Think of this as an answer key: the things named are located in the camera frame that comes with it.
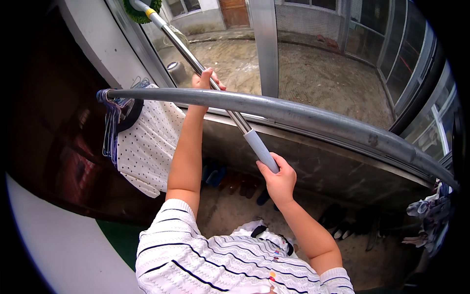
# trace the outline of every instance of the hand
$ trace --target hand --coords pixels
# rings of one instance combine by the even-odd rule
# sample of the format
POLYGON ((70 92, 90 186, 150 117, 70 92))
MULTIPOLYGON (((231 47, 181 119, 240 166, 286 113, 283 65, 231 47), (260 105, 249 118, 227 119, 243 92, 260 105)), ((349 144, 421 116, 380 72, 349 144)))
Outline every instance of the hand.
MULTIPOLYGON (((214 70, 209 67, 206 68, 201 76, 198 76, 197 74, 193 74, 193 79, 191 81, 191 87, 195 89, 211 89, 211 85, 209 83, 209 78, 212 76, 214 81, 219 85, 220 89, 225 91, 227 89, 224 84, 222 84, 219 81, 219 78, 217 78, 217 74, 215 74, 214 70)), ((191 112, 200 112, 201 114, 205 114, 209 108, 206 106, 199 106, 199 105, 190 105, 188 107, 188 110, 191 110, 191 112)))
POLYGON ((195 89, 211 89, 211 85, 209 84, 209 78, 212 76, 214 81, 219 85, 220 89, 222 91, 225 91, 227 89, 224 84, 222 84, 219 81, 219 78, 217 77, 217 74, 215 74, 214 70, 209 67, 206 68, 201 76, 198 76, 197 74, 193 74, 193 80, 191 81, 191 87, 195 89))
POLYGON ((279 166, 279 173, 274 174, 264 163, 257 161, 259 171, 266 180, 266 187, 278 208, 294 201, 292 193, 294 186, 297 181, 297 174, 295 170, 287 163, 287 161, 281 156, 274 152, 271 152, 271 156, 279 166))

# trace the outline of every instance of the striped shirt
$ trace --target striped shirt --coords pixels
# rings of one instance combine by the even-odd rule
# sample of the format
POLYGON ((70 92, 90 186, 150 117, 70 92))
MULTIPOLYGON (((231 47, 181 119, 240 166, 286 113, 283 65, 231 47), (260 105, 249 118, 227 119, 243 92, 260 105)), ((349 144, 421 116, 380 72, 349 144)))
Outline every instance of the striped shirt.
POLYGON ((344 268, 319 276, 282 248, 250 236, 206 239, 186 202, 169 199, 140 233, 136 277, 145 293, 354 293, 344 268))

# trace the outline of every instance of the dark wooden door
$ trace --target dark wooden door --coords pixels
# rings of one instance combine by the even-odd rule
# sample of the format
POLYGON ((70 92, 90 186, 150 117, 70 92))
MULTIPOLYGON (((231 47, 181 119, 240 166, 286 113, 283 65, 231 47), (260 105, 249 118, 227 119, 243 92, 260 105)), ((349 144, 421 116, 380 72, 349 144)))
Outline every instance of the dark wooden door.
POLYGON ((245 0, 219 0, 219 2, 228 29, 250 27, 245 0))

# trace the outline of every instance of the green mop head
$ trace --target green mop head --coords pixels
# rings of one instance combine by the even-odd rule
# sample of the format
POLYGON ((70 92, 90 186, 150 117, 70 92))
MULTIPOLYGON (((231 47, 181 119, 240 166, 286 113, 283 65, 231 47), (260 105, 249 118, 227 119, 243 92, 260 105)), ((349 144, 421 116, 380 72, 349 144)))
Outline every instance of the green mop head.
MULTIPOLYGON (((135 10, 134 7, 132 7, 132 5, 129 3, 129 1, 133 1, 133 0, 123 0, 122 1, 123 4, 124 4, 124 10, 127 13, 127 15, 129 15, 129 17, 138 24, 147 24, 147 23, 149 23, 150 20, 145 15, 145 12, 135 10)), ((150 6, 150 8, 155 10, 157 13, 159 13, 160 8, 162 6, 162 0, 151 0, 149 6, 150 6)))

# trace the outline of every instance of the rope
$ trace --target rope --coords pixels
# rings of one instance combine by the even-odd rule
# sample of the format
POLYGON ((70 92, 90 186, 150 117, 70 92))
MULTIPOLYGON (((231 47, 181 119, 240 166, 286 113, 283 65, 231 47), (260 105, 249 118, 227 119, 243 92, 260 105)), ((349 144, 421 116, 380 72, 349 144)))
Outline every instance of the rope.
MULTIPOLYGON (((183 42, 184 46, 186 46, 186 48, 189 47, 189 40, 186 38, 186 36, 180 32, 177 28, 175 28, 174 26, 172 26, 171 24, 168 25, 168 27, 170 28, 170 30, 173 31, 173 33, 175 33, 175 35, 181 40, 181 42, 183 42)), ((165 36, 163 38, 163 44, 165 44, 166 46, 174 46, 173 43, 167 43, 165 42, 165 40, 167 40, 167 36, 165 36)))

